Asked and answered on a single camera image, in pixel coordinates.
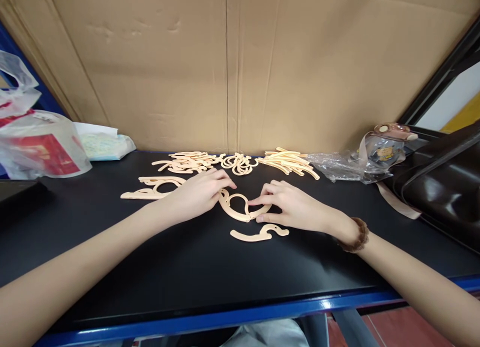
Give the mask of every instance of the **black tabletop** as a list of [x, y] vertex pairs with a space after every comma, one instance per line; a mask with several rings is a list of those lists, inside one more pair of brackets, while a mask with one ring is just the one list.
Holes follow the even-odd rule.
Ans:
[[[25, 205], [21, 214], [1, 222], [0, 286], [149, 203], [120, 199], [120, 195], [144, 188], [138, 177], [172, 175], [151, 165], [165, 159], [164, 153], [136, 151], [121, 161], [95, 162], [91, 171], [77, 177], [43, 178], [50, 192], [38, 198], [35, 206]], [[235, 192], [249, 199], [260, 194], [264, 183], [285, 180], [349, 216], [360, 217], [374, 233], [449, 278], [480, 274], [480, 256], [394, 211], [375, 185], [332, 183], [323, 176], [316, 181], [307, 174], [285, 175], [266, 165], [245, 176], [227, 172], [238, 186]], [[159, 191], [168, 188], [163, 185]], [[232, 207], [239, 212], [242, 203], [232, 199]], [[276, 207], [270, 211], [278, 212]], [[51, 332], [390, 288], [359, 257], [344, 253], [322, 233], [289, 228], [288, 236], [273, 233], [271, 240], [256, 243], [230, 236], [232, 229], [253, 235], [260, 228], [255, 221], [231, 218], [217, 204], [145, 242], [65, 313]]]

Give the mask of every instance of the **hand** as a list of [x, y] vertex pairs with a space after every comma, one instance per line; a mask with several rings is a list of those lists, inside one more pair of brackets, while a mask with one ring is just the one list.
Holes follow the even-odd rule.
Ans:
[[260, 197], [248, 201], [249, 206], [272, 204], [282, 213], [264, 213], [258, 223], [268, 222], [301, 230], [324, 232], [342, 242], [355, 242], [359, 229], [345, 213], [327, 206], [285, 181], [265, 183]]
[[219, 190], [225, 187], [237, 188], [223, 169], [211, 168], [188, 179], [172, 193], [145, 208], [154, 213], [157, 221], [162, 219], [169, 227], [211, 210], [220, 198]]

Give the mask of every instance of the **floor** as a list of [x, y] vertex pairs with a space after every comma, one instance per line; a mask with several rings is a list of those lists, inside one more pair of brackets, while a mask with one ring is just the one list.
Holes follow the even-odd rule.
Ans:
[[[380, 347], [452, 347], [411, 307], [363, 316]], [[328, 318], [330, 347], [347, 347], [338, 324]]]

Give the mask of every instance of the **bracelet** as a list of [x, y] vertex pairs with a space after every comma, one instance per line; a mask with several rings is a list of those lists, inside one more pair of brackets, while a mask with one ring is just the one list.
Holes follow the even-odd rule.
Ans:
[[345, 243], [342, 243], [338, 241], [338, 245], [345, 251], [349, 253], [357, 253], [361, 250], [364, 249], [365, 244], [369, 241], [369, 228], [367, 227], [367, 224], [361, 220], [360, 218], [356, 217], [350, 217], [352, 220], [355, 221], [355, 223], [358, 225], [358, 231], [360, 232], [360, 235], [358, 236], [358, 239], [355, 241], [354, 244], [352, 245], [347, 245]]

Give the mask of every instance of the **cardboard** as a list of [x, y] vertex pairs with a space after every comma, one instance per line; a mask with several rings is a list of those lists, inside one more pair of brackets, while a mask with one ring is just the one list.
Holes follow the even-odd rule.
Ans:
[[396, 121], [480, 0], [227, 0], [235, 150], [358, 147]]
[[480, 0], [2, 0], [75, 121], [139, 149], [333, 152], [395, 121]]

